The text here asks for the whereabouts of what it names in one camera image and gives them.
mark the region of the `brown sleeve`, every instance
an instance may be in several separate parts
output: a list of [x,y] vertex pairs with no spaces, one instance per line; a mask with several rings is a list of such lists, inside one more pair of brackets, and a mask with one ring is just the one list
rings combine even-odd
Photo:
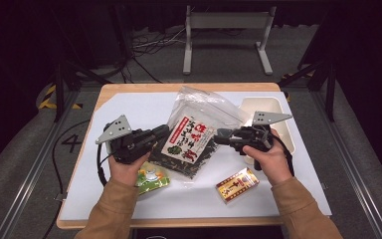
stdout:
[[137,188],[110,179],[76,238],[128,238],[137,197]]
[[296,178],[275,185],[272,192],[291,239],[342,238],[334,223],[321,213],[311,193]]

